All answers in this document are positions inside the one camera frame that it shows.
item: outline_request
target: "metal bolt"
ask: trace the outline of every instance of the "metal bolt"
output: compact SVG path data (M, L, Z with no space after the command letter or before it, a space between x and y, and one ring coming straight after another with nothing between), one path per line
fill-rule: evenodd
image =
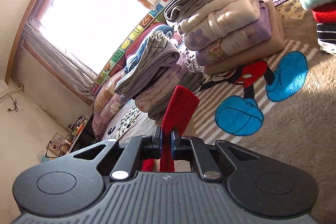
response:
M217 171L207 171L203 174L206 179L218 179L221 174Z
M122 179L125 179L127 177L128 177L128 173L124 170L118 170L118 171L114 171L112 173L112 178L114 178L114 179L122 180Z

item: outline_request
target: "sunlight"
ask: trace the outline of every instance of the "sunlight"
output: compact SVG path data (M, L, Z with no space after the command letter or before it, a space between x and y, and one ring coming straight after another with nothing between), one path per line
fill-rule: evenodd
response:
M137 0L52 0L40 21L50 43L99 74L148 11Z

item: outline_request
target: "beige carpet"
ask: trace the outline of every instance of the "beige carpet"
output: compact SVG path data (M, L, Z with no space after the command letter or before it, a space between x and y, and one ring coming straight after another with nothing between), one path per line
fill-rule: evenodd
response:
M224 132L214 116L227 97L242 97L243 87L220 83L197 94L200 104L184 135L196 135L205 143L226 139L255 152L306 170L319 186L318 201L312 216L325 224L336 223L336 57L321 53L317 44L314 18L298 0L277 7L282 18L286 48L265 61L274 71L280 60L292 51L307 59L308 74L303 87L281 102L267 97L265 80L254 83L255 100L263 112L261 128L251 136L239 137ZM143 132L152 132L160 122L138 117L122 141ZM186 162L176 162L176 171L190 170Z

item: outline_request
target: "curtain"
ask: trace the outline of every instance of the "curtain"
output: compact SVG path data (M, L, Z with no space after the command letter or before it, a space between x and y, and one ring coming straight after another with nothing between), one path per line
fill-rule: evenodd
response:
M97 78L97 74L71 52L60 50L51 44L42 35L46 32L41 22L34 16L30 16L24 27L23 38L71 87L87 98L95 100L89 88Z

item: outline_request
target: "red cloth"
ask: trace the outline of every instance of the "red cloth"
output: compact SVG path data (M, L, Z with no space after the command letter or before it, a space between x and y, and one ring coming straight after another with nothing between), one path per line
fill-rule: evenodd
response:
M162 156L160 172L174 172L174 161L171 158L170 132L173 127L178 128L182 136L191 120L200 100L190 90L178 85L170 99L166 113L162 119Z
M317 23L336 23L336 1L318 6L312 11Z

